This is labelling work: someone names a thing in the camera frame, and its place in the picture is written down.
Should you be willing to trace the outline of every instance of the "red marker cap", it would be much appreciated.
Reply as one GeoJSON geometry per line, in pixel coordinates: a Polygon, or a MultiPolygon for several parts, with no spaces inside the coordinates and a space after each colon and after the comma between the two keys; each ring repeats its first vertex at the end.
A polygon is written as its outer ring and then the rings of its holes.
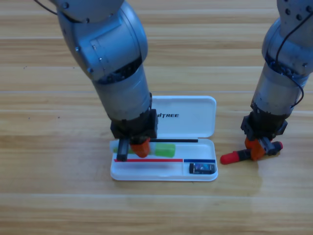
{"type": "Polygon", "coordinates": [[[231,163],[237,163],[240,161],[238,152],[234,151],[232,153],[222,155],[220,161],[224,165],[231,164],[231,163]]]}

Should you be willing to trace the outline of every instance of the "red marker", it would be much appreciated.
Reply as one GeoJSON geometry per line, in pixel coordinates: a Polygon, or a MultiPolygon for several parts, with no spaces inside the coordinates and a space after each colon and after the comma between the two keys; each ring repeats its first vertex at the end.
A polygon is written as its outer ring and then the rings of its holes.
{"type": "MultiPolygon", "coordinates": [[[[280,150],[283,149],[283,144],[281,142],[273,142],[275,146],[275,152],[271,153],[271,155],[276,155],[280,150]]],[[[221,156],[221,163],[224,165],[237,163],[244,160],[251,159],[251,149],[244,149],[240,151],[234,151],[232,153],[228,153],[221,156]]]]}

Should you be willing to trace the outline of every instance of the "blue stripe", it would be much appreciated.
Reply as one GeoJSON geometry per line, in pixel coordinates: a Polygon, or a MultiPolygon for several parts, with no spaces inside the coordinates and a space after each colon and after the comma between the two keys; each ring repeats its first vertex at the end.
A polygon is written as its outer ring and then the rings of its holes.
{"type": "Polygon", "coordinates": [[[211,159],[184,159],[184,163],[215,163],[215,160],[211,159]]]}

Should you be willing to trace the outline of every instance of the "case lid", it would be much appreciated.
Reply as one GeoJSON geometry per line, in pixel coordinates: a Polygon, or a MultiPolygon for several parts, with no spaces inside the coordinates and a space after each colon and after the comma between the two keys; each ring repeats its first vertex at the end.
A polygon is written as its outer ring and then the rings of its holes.
{"type": "Polygon", "coordinates": [[[210,137],[215,129],[216,101],[210,96],[153,96],[158,138],[210,137]]]}

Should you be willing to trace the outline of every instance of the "black cable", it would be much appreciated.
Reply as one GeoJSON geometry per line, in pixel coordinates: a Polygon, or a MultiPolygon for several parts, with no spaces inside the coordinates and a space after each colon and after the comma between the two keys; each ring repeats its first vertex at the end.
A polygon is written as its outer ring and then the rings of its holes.
{"type": "MultiPolygon", "coordinates": [[[[289,34],[287,34],[287,36],[284,38],[283,42],[281,43],[278,51],[277,51],[277,54],[276,54],[276,66],[279,66],[279,63],[278,63],[278,56],[279,56],[279,53],[281,51],[281,49],[283,48],[283,45],[285,44],[285,42],[287,41],[287,39],[295,32],[297,31],[306,21],[308,21],[309,18],[311,18],[313,16],[313,12],[311,12],[296,28],[294,28],[294,30],[292,30],[289,34]]],[[[303,97],[304,97],[304,91],[303,91],[303,88],[300,86],[299,83],[297,83],[292,76],[289,76],[289,75],[286,75],[292,82],[294,82],[300,89],[301,91],[301,98],[294,104],[291,106],[291,108],[293,108],[294,106],[296,106],[297,104],[299,104],[303,97]]]]}
{"type": "Polygon", "coordinates": [[[39,6],[41,6],[42,8],[44,8],[45,10],[47,10],[48,12],[51,12],[54,15],[58,15],[58,13],[50,10],[49,8],[47,8],[45,5],[43,5],[41,2],[39,2],[38,0],[34,0],[39,6]]]}

